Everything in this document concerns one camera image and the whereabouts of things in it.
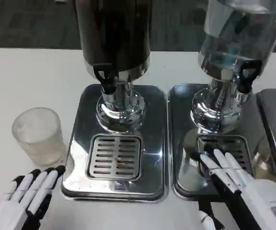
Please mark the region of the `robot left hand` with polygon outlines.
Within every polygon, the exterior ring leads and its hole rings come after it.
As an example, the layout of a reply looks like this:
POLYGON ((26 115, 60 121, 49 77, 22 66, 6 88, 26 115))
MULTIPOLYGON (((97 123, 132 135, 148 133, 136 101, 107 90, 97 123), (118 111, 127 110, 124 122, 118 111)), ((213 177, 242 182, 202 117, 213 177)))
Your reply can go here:
POLYGON ((0 230, 38 230, 65 170, 63 165, 34 169, 13 179, 0 204, 0 230))

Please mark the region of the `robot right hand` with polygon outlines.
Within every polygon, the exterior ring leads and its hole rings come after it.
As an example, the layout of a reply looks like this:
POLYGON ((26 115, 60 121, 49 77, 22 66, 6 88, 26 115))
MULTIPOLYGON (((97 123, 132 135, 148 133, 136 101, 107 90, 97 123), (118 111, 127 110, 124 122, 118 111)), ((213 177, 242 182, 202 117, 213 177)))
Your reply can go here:
POLYGON ((199 153, 220 200, 241 230, 276 230, 276 183, 255 179, 229 153, 199 153))

